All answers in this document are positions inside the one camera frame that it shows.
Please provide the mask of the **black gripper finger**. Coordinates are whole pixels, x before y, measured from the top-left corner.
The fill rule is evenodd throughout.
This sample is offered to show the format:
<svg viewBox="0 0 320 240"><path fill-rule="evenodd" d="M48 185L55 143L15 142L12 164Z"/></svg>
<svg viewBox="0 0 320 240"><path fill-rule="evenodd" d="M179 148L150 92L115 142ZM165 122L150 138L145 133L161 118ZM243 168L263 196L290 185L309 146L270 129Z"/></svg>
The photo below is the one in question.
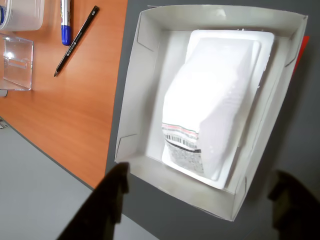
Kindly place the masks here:
<svg viewBox="0 0 320 240"><path fill-rule="evenodd" d="M268 199L279 240L320 238L320 201L298 179L276 170L270 178Z"/></svg>
<svg viewBox="0 0 320 240"><path fill-rule="evenodd" d="M129 192L130 164L114 166L59 235L59 240L112 240Z"/></svg>

